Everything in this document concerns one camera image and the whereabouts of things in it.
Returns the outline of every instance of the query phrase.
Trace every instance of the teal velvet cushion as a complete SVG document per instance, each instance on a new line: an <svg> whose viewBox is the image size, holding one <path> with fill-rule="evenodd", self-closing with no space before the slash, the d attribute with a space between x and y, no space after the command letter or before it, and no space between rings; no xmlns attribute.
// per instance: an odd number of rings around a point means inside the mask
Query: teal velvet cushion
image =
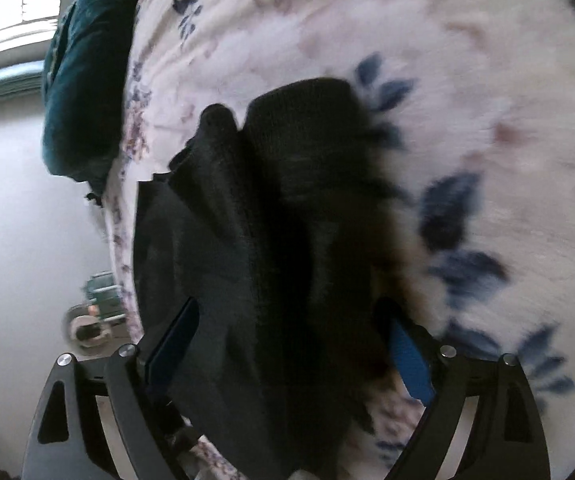
<svg viewBox="0 0 575 480"><path fill-rule="evenodd" d="M103 193L119 151L123 86L138 0L77 0L46 56L43 160Z"/></svg>

